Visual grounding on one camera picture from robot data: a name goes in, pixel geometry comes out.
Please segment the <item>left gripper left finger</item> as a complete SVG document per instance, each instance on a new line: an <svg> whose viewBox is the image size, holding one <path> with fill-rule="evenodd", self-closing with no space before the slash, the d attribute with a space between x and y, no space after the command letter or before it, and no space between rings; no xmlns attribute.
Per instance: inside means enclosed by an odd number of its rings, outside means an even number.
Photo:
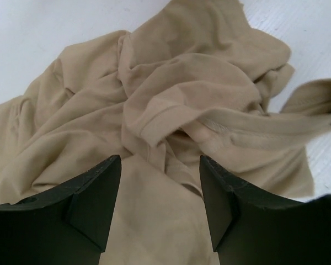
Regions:
<svg viewBox="0 0 331 265"><path fill-rule="evenodd" d="M121 177L113 155L58 186L0 204L0 264L98 264Z"/></svg>

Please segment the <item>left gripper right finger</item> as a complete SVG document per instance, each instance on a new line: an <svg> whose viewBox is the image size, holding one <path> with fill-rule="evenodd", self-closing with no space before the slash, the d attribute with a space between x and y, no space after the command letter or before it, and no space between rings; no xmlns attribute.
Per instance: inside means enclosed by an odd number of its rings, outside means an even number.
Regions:
<svg viewBox="0 0 331 265"><path fill-rule="evenodd" d="M221 264L331 264L331 194L303 203L269 193L210 157L200 180Z"/></svg>

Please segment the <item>beige t shirt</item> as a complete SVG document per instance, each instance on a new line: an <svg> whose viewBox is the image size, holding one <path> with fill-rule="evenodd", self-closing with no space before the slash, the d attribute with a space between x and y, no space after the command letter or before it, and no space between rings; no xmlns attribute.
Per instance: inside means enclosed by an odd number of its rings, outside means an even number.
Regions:
<svg viewBox="0 0 331 265"><path fill-rule="evenodd" d="M239 1L171 1L133 32L66 47L0 104L0 204L119 155L100 263L218 264L200 156L274 194L313 193L306 144L331 130L331 79L270 113L294 72L290 53L249 25Z"/></svg>

